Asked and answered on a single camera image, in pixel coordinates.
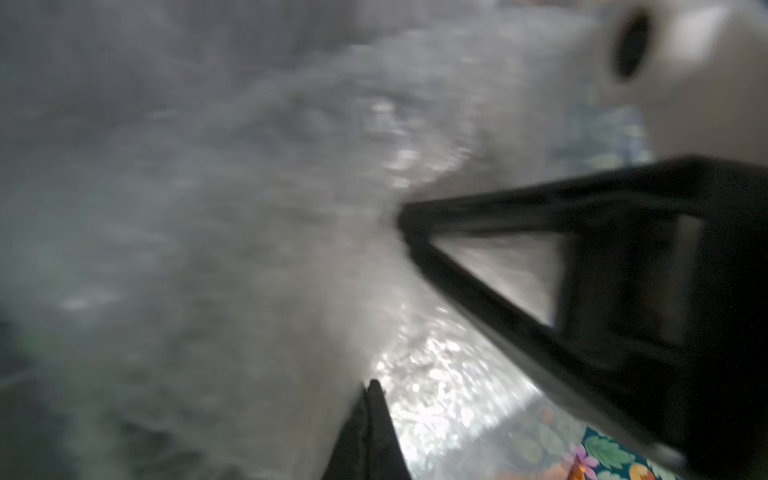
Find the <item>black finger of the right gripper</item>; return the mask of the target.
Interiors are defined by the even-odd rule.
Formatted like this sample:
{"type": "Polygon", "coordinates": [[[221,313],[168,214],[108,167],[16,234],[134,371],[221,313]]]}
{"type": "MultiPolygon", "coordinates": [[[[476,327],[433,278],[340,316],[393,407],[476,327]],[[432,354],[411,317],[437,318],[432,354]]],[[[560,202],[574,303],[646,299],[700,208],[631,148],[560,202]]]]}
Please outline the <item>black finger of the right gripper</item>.
{"type": "Polygon", "coordinates": [[[543,390],[686,479],[767,475],[767,170],[687,156],[405,204],[423,276],[543,390]],[[544,325],[439,237],[565,237],[544,325]]]}

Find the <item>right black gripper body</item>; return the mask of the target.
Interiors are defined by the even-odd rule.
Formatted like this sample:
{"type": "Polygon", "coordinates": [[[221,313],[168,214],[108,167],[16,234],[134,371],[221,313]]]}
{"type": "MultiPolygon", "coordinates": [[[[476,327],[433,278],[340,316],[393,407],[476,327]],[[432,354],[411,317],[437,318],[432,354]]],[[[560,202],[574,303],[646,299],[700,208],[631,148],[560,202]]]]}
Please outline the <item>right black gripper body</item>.
{"type": "Polygon", "coordinates": [[[657,159],[766,164],[766,2],[616,1],[597,45],[602,99],[638,109],[657,159]]]}

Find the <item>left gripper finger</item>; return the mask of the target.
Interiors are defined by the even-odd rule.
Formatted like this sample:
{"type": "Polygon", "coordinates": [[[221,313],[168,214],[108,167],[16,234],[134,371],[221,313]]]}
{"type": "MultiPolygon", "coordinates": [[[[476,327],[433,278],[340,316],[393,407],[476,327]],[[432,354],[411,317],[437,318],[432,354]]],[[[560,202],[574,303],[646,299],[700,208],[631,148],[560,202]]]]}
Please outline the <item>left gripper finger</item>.
{"type": "Polygon", "coordinates": [[[378,380],[361,388],[322,479],[412,479],[378,380]]]}

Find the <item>clear bubble wrap sheet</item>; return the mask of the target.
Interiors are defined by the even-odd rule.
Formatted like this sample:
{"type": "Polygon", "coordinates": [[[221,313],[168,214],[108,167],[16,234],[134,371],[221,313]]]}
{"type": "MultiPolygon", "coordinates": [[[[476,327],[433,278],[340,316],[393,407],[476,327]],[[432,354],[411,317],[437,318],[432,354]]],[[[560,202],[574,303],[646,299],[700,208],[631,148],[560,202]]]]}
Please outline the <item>clear bubble wrap sheet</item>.
{"type": "Polygon", "coordinates": [[[1,475],[319,479],[383,386],[415,479],[585,430],[415,271],[399,208],[645,163],[614,1],[5,1],[1,475]]]}

